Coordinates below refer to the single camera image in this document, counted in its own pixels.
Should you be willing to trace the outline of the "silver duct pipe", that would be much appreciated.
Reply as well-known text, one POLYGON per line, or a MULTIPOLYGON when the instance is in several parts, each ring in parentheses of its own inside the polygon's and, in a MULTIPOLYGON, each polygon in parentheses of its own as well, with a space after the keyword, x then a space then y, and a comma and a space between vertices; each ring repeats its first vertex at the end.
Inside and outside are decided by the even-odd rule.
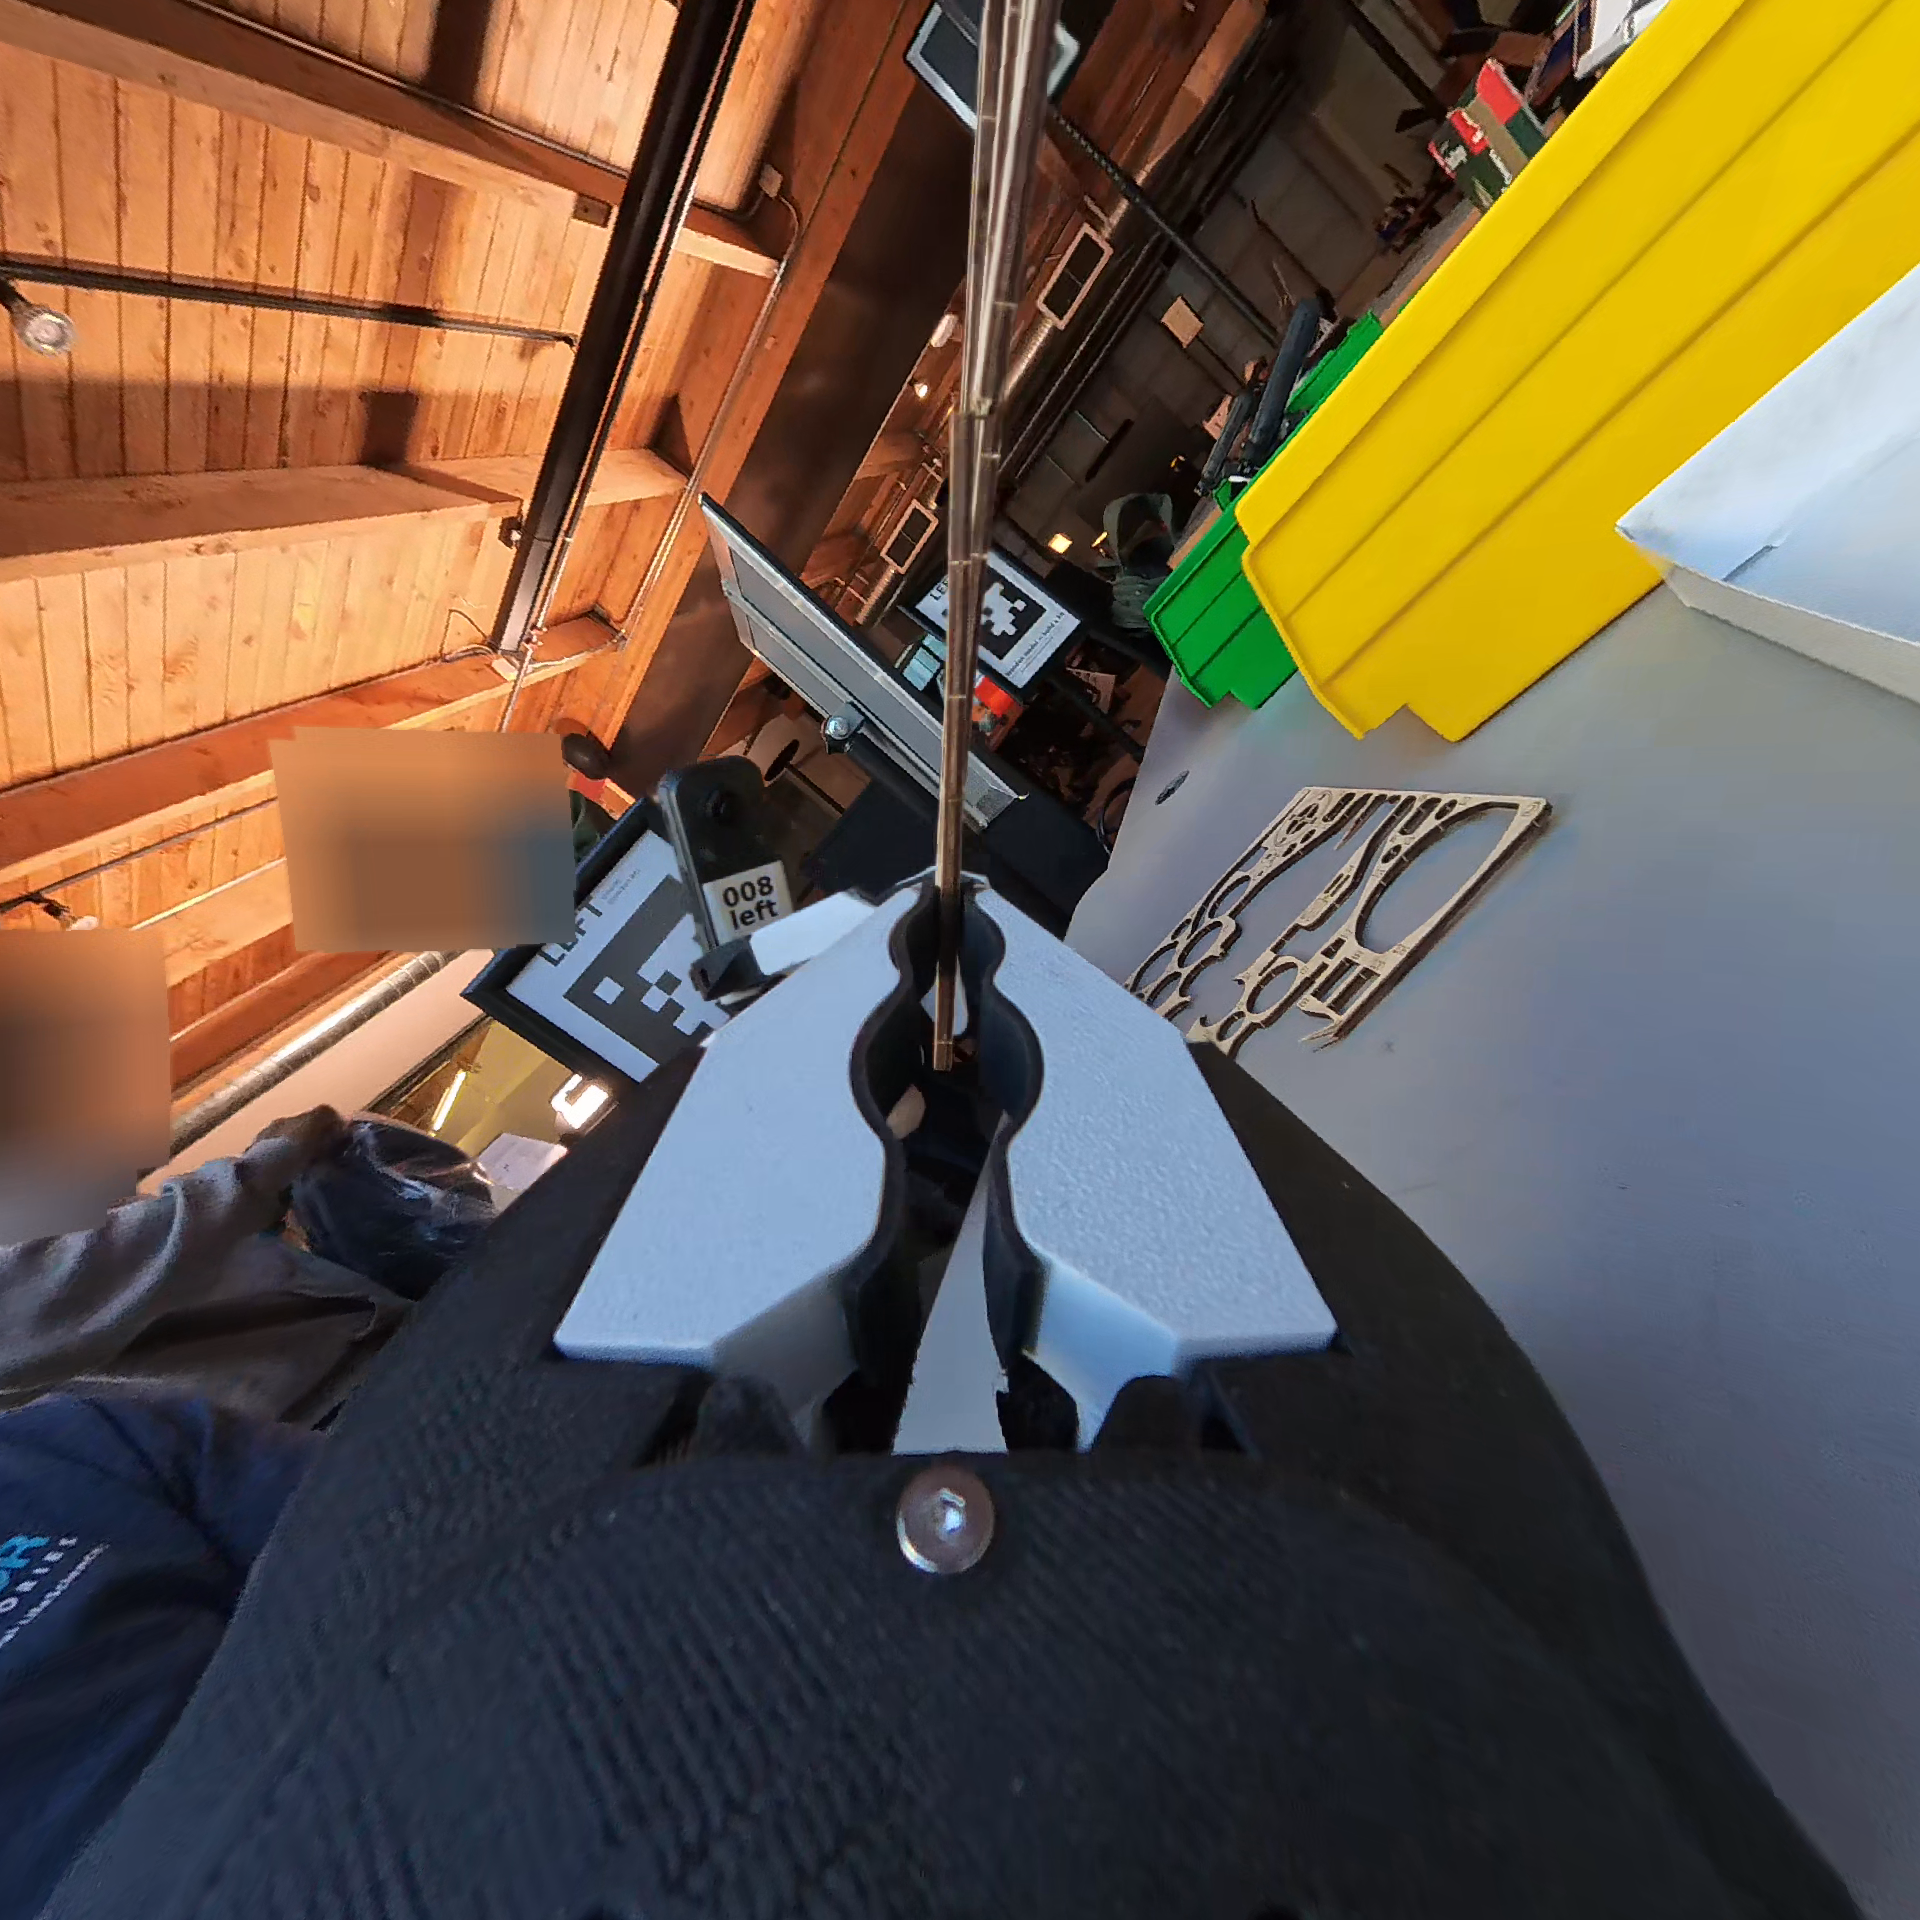
POLYGON ((424 989, 424 982, 443 971, 462 976, 452 1000, 462 999, 464 982, 473 980, 495 958, 492 950, 428 950, 405 958, 381 971, 351 982, 351 991, 335 991, 320 1000, 286 1028, 280 1038, 268 1038, 241 1049, 235 1063, 213 1071, 205 1085, 189 1089, 175 1104, 168 1153, 175 1160, 200 1139, 216 1132, 251 1102, 264 1097, 288 1077, 308 1067, 326 1049, 341 1045, 368 1022, 384 1017, 395 1004, 403 1006, 424 989))

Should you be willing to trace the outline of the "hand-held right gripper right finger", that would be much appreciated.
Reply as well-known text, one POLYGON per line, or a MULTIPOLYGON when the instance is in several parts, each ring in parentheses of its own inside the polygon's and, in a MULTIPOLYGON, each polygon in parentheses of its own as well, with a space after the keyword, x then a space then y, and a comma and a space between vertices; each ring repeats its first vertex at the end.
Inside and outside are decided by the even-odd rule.
POLYGON ((972 897, 972 1039, 999 1123, 982 1289, 1007 1376, 1091 1449, 1124 1387, 1324 1352, 1337 1320, 1193 1049, 993 889, 972 897))

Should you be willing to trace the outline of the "printed tag sign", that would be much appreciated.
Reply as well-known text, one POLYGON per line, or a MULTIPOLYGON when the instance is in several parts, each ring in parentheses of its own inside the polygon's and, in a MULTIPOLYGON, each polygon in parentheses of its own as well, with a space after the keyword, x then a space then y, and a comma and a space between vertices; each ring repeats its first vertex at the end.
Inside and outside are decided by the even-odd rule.
MULTIPOLYGON (((935 581, 909 612, 923 637, 900 661, 911 688, 929 688, 943 670, 948 582, 935 581)), ((999 548, 989 551, 977 604, 976 668, 982 676, 1023 692, 1078 633, 1080 621, 1051 592, 999 548)))

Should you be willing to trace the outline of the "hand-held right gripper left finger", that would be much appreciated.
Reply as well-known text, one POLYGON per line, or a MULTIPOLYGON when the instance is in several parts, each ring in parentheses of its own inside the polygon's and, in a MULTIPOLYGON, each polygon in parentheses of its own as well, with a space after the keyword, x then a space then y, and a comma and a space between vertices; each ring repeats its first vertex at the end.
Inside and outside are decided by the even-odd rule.
POLYGON ((721 1025, 564 1310, 564 1359, 765 1385, 817 1445, 894 1445, 923 1332, 899 1254, 923 1077, 923 889, 721 1025))

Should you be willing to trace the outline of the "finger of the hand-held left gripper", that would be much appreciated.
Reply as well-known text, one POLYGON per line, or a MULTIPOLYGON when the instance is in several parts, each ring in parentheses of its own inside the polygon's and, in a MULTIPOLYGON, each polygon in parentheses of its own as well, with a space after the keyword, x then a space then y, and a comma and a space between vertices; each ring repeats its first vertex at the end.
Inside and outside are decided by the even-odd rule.
POLYGON ((753 1000, 807 961, 871 924, 881 910, 860 893, 836 893, 773 919, 693 961, 693 987, 707 1000, 753 1000))

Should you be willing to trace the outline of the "yellow plastic bin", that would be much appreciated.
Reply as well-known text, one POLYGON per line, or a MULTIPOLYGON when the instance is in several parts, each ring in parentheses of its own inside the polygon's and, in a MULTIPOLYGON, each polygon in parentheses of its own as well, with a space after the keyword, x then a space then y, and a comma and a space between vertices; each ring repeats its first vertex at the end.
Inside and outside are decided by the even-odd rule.
POLYGON ((1617 521, 1917 259, 1917 4, 1679 1, 1239 505, 1353 735, 1460 741, 1659 582, 1617 521))

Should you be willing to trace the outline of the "empty wooden cutout sheet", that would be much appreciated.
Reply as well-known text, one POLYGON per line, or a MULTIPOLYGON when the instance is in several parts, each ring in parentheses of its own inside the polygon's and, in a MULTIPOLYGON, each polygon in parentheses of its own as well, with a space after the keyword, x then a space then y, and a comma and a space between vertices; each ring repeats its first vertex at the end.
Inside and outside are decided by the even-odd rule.
POLYGON ((1302 785, 1168 928, 1127 977, 1127 991, 1227 1060, 1291 1012, 1311 1022, 1311 1046, 1329 1046, 1373 1012, 1550 820, 1552 804, 1536 797, 1302 785), (1476 825, 1497 828, 1493 846, 1407 933, 1376 944, 1381 900, 1421 856, 1476 825), (1233 958, 1253 908, 1321 847, 1342 853, 1332 875, 1233 974, 1232 1006, 1217 1017, 1197 1014, 1193 989, 1203 974, 1233 958))

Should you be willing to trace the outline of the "green plastic bin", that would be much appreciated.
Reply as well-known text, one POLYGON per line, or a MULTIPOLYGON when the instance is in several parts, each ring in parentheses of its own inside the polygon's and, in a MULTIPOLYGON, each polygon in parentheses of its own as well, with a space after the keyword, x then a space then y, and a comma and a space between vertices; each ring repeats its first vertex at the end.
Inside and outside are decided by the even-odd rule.
POLYGON ((1332 396, 1381 339, 1383 321, 1332 321, 1324 295, 1291 311, 1263 380, 1232 405, 1203 471, 1196 524, 1175 545, 1169 574, 1148 596, 1145 619, 1173 675, 1204 707, 1262 707, 1293 676, 1293 661, 1244 569, 1241 493, 1332 396))

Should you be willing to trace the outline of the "red and green box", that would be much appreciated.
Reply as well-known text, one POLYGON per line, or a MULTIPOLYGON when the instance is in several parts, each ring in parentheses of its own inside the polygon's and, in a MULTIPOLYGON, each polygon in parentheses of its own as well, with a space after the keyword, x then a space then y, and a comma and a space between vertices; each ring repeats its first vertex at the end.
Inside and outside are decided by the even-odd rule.
POLYGON ((1462 200, 1485 212, 1528 167, 1547 129, 1499 62, 1484 62, 1472 86, 1435 125, 1428 155, 1462 200))

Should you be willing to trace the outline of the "white cardboard tray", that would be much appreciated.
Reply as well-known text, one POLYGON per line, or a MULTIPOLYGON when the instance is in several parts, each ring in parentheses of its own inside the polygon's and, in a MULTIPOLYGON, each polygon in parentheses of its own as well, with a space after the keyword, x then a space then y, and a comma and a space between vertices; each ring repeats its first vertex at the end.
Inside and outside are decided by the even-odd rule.
POLYGON ((1917 700, 1917 272, 1617 521, 1696 612, 1917 700))

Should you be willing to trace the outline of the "person's navy shirt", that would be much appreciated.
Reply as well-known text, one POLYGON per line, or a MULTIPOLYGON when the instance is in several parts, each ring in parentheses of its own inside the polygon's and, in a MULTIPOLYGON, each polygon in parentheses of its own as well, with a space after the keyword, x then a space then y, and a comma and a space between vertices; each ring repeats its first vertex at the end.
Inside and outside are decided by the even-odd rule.
POLYGON ((172 1734, 321 1436, 204 1398, 1 1419, 1 1916, 36 1916, 172 1734))

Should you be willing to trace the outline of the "black shiny bag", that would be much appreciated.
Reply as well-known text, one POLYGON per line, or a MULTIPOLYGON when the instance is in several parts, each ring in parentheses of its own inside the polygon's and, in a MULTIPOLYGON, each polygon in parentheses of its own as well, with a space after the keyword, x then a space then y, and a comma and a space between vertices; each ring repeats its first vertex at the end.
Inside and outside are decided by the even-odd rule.
POLYGON ((361 1115, 295 1180, 293 1220, 316 1256, 415 1305, 488 1235, 495 1192, 455 1145, 361 1115))

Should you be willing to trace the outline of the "wooden model parts sheet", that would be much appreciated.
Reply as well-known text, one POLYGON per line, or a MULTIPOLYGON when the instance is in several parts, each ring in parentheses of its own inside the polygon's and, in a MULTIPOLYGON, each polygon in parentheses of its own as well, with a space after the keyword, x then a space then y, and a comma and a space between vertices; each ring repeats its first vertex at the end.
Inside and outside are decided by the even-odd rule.
POLYGON ((933 859, 940 908, 929 1000, 935 1071, 950 1070, 955 1053, 976 625, 1001 472, 1001 400, 1016 328, 1023 232, 1059 13, 1056 1, 988 1, 980 8, 966 311, 948 459, 943 756, 933 859))

